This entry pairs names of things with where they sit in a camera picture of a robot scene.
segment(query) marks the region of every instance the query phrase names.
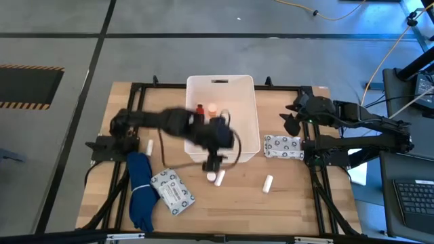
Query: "wooden tabletop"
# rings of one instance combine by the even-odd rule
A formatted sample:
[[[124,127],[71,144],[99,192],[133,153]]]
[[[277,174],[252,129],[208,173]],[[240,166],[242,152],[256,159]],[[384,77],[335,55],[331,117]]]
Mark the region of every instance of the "wooden tabletop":
[[[110,120],[120,108],[126,108],[131,83],[113,83],[100,133],[109,135]],[[329,97],[326,87],[314,87],[316,96]],[[285,105],[292,104],[294,91],[256,91],[261,145],[264,135],[286,136],[283,119],[279,113],[288,113]],[[147,89],[144,110],[160,111],[171,106],[185,106],[185,89]],[[338,136],[337,130],[320,127],[321,134]],[[149,139],[154,140],[151,156],[153,174],[163,170],[160,143],[155,129],[139,129],[140,151],[146,150]],[[168,165],[191,162],[184,152],[184,140],[163,134],[165,160]],[[87,224],[107,198],[113,172],[113,162],[95,167],[87,180],[76,227]],[[255,234],[255,235],[318,235],[311,178],[306,165],[299,160],[268,159],[261,149],[246,163],[240,163],[226,172],[222,186],[209,183],[200,167],[177,169],[185,186],[195,196],[196,202],[180,215],[173,216],[163,201],[153,210],[153,226],[157,232]],[[269,194],[262,192],[266,176],[274,177]],[[333,201],[341,214],[357,231],[361,232],[351,185],[343,170],[328,167]],[[129,187],[121,229],[134,228],[128,206]],[[326,206],[322,203],[325,228],[330,232]],[[113,227],[117,211],[114,203],[109,226]]]

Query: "gray floor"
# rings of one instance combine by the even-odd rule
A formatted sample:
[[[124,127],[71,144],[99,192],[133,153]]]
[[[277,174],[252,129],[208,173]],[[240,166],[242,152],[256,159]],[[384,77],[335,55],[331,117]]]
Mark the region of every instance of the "gray floor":
[[[337,17],[356,3],[308,0],[303,4]],[[0,34],[99,33],[109,1],[43,0],[34,5],[31,0],[0,3]],[[117,2],[108,31],[400,34],[406,27],[404,20],[397,3],[369,3],[347,19],[328,22],[271,0],[125,0]],[[22,164],[0,164],[0,236],[33,231],[95,44],[96,39],[0,38],[0,63],[66,69],[48,111],[0,110],[0,148],[28,157]],[[363,84],[392,45],[393,40],[378,39],[106,39],[47,231],[74,229],[91,155],[84,142],[94,140],[99,131],[113,81],[151,82],[157,75],[162,83],[184,83],[190,75],[247,74],[262,84],[271,76],[279,85],[328,86],[333,99],[359,102]],[[383,67],[405,66],[421,53],[416,40],[403,40]],[[375,81],[381,81],[380,72]],[[381,95],[370,92],[367,102]],[[374,107],[372,112],[385,114],[385,107]],[[375,228],[385,229],[384,223],[364,224],[376,212],[357,207],[363,231],[381,237]]]

